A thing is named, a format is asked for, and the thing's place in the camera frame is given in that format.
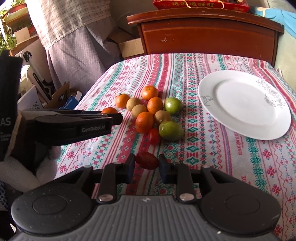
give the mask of patterned tablecloth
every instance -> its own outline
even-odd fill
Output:
[[[197,94],[203,77],[219,70],[238,70],[256,75],[277,88],[292,113],[290,130],[281,138],[261,141],[241,136],[215,121],[202,107]],[[169,96],[182,100],[185,108],[175,118],[185,129],[179,142],[162,141],[150,146],[135,130],[131,113],[121,110],[123,122],[107,136],[62,147],[57,177],[83,165],[103,168],[111,162],[124,162],[129,153],[164,153],[170,161],[199,169],[215,168],[274,196],[282,207],[275,234],[282,240],[296,234],[296,133],[295,93],[273,67],[264,61],[214,54],[160,54],[125,60],[106,71],[86,94],[77,109],[102,110],[115,105],[119,93],[140,97],[145,85],[154,85],[164,100]],[[119,185],[122,194],[173,194],[175,185],[164,185],[158,169],[148,171],[136,165],[131,184]],[[196,194],[200,197],[198,185]]]

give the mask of cardboard box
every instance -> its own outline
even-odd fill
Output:
[[[17,43],[21,43],[23,41],[28,40],[31,36],[28,30],[28,27],[24,27],[19,31],[15,31],[13,36],[16,38]]]
[[[134,37],[131,34],[119,28],[116,28],[109,35],[109,38],[119,45],[121,55],[124,59],[144,54],[141,39],[134,39]]]
[[[79,90],[70,89],[69,82],[66,82],[52,95],[52,100],[44,108],[73,110],[81,99],[82,93]]]
[[[133,39],[119,44],[121,55],[123,58],[139,56],[144,54],[144,49],[141,39]]]

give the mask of cherry tomato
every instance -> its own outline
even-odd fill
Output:
[[[158,129],[151,129],[148,132],[148,141],[151,145],[156,146],[160,143],[160,135]]]
[[[147,170],[154,170],[158,167],[158,159],[153,154],[146,151],[136,155],[136,163]]]

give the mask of tangerine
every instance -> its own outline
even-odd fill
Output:
[[[116,114],[118,111],[113,107],[107,107],[101,111],[101,114]]]
[[[145,86],[142,89],[142,98],[144,100],[150,100],[153,97],[158,97],[158,90],[152,85]]]
[[[130,97],[127,94],[119,94],[115,99],[115,104],[119,108],[126,108],[126,103]]]
[[[148,133],[154,126],[153,115],[149,112],[142,112],[136,119],[136,131],[142,134]]]
[[[153,97],[148,101],[147,110],[155,115],[157,111],[163,109],[163,101],[159,97]]]

